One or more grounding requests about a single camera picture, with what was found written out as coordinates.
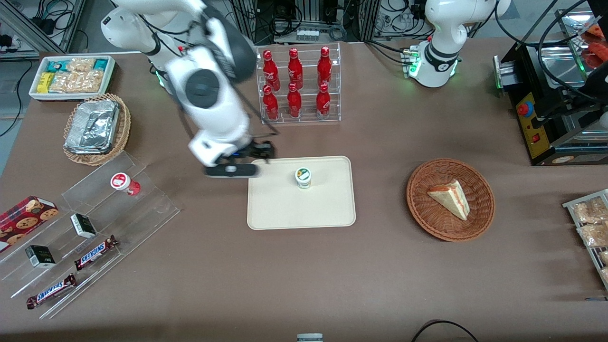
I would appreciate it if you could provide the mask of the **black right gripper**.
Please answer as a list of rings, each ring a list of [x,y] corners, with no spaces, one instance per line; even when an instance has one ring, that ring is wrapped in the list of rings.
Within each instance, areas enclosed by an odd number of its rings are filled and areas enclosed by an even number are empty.
[[[268,165],[276,156],[275,145],[271,141],[252,141],[249,145],[232,153],[232,164],[240,164],[241,160],[254,159],[253,165]]]

